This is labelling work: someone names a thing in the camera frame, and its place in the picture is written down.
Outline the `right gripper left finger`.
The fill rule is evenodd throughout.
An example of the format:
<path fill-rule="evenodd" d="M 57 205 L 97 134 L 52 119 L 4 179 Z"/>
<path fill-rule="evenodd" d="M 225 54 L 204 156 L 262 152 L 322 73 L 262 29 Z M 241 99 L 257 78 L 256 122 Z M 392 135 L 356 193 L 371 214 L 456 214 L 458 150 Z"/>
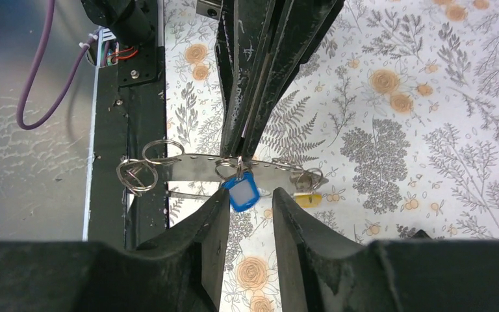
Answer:
<path fill-rule="evenodd" d="M 218 311 L 229 220 L 229 192 L 220 188 L 195 213 L 131 252 L 129 310 Z"/>

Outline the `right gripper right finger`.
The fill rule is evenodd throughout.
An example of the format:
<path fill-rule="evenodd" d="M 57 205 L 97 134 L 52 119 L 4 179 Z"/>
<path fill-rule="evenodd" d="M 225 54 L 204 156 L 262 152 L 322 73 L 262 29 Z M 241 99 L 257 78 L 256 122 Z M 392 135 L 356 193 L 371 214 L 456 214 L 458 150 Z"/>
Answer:
<path fill-rule="evenodd" d="M 374 257 L 305 212 L 283 188 L 272 199 L 283 311 L 377 311 Z"/>

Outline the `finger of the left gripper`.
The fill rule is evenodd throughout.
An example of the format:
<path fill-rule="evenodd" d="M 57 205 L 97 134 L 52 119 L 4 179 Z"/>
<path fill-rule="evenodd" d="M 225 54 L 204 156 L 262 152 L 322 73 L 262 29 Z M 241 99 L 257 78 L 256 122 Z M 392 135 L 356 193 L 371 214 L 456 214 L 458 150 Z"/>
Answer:
<path fill-rule="evenodd" d="M 238 157 L 275 1 L 222 1 L 215 55 L 224 104 L 221 157 Z"/>
<path fill-rule="evenodd" d="M 310 59 L 344 6 L 343 1 L 285 1 L 267 47 L 240 154 L 252 157 L 272 111 Z"/>

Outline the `yellow tagged key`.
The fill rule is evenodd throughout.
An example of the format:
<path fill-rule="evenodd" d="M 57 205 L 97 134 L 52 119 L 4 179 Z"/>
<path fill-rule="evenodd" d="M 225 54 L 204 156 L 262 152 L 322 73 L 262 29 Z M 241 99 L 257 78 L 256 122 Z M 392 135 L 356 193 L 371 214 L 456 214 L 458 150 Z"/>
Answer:
<path fill-rule="evenodd" d="M 313 194 L 297 194 L 295 195 L 296 203 L 304 209 L 318 207 L 322 202 L 322 195 L 320 193 Z"/>

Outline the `blue tagged key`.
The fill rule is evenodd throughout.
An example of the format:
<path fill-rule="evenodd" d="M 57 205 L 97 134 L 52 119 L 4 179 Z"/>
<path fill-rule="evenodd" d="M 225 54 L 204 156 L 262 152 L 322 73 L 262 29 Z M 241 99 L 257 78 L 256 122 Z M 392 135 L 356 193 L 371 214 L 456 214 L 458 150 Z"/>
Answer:
<path fill-rule="evenodd" d="M 235 169 L 235 173 L 230 176 L 223 175 L 219 167 Z M 238 157 L 236 163 L 232 163 L 231 159 L 221 160 L 216 165 L 215 172 L 222 179 L 221 186 L 229 191 L 230 205 L 234 212 L 247 211 L 259 201 L 261 195 L 253 172 L 244 164 L 242 157 Z"/>

